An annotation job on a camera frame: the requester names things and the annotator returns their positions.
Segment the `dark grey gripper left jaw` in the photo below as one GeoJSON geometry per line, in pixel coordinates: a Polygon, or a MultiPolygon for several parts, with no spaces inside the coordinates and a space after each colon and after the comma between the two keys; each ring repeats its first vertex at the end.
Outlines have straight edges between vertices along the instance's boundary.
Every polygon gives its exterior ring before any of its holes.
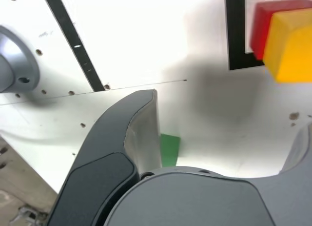
{"type": "Polygon", "coordinates": [[[49,226],[102,226],[117,201],[160,168],[157,91],[108,108],[87,134],[49,215],[49,226]]]}

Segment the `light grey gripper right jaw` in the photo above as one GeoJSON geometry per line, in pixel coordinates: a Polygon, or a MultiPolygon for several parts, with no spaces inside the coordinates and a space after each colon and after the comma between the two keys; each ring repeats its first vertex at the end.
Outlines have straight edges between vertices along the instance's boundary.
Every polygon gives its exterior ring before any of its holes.
{"type": "Polygon", "coordinates": [[[277,175],[231,178],[197,168],[168,170],[124,194],[107,226],[309,226],[312,128],[302,128],[277,175]]]}

